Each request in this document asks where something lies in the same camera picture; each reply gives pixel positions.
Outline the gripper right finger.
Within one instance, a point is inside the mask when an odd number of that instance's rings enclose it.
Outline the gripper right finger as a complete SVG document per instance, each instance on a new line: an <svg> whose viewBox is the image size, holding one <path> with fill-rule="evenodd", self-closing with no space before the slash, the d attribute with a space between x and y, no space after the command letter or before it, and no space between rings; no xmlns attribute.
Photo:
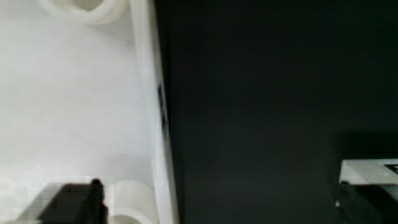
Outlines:
<svg viewBox="0 0 398 224"><path fill-rule="evenodd" d="M398 224L398 185L339 184L336 224Z"/></svg>

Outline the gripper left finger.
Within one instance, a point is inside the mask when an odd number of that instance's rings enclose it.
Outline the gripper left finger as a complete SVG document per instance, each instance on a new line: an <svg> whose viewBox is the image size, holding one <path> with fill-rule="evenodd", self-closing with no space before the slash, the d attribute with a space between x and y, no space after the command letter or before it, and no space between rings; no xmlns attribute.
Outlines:
<svg viewBox="0 0 398 224"><path fill-rule="evenodd" d="M62 186L37 219L41 224L108 224L105 186L98 179Z"/></svg>

